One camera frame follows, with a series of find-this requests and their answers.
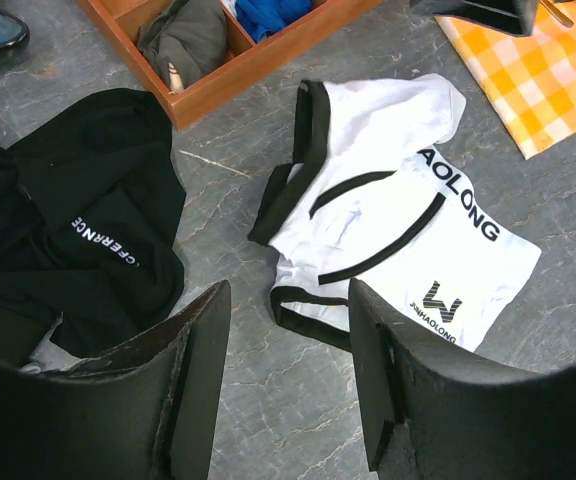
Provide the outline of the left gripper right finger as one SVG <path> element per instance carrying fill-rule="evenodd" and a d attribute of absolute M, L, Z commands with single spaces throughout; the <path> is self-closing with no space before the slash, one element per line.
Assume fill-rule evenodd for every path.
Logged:
<path fill-rule="evenodd" d="M 369 469 L 382 479 L 576 479 L 576 365 L 510 367 L 349 285 Z"/>

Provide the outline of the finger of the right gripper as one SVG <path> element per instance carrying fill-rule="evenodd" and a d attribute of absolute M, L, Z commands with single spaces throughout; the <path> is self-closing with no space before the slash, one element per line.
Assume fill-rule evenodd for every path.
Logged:
<path fill-rule="evenodd" d="M 537 0 L 410 0 L 419 16 L 453 17 L 515 37 L 530 36 Z"/>

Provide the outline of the white underwear black trim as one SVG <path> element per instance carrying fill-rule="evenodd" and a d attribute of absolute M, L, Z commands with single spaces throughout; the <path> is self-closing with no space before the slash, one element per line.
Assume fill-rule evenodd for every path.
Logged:
<path fill-rule="evenodd" d="M 292 159 L 273 170 L 249 233 L 278 253 L 277 325 L 348 349 L 356 279 L 444 340 L 477 349 L 541 252 L 486 213 L 439 152 L 465 106 L 437 74 L 300 83 Z"/>

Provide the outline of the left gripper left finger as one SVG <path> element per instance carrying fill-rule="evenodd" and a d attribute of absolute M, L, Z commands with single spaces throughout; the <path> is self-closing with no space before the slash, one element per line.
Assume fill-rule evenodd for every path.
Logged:
<path fill-rule="evenodd" d="M 0 479 L 204 479 L 231 318 L 220 281 L 67 371 L 0 362 Z"/>

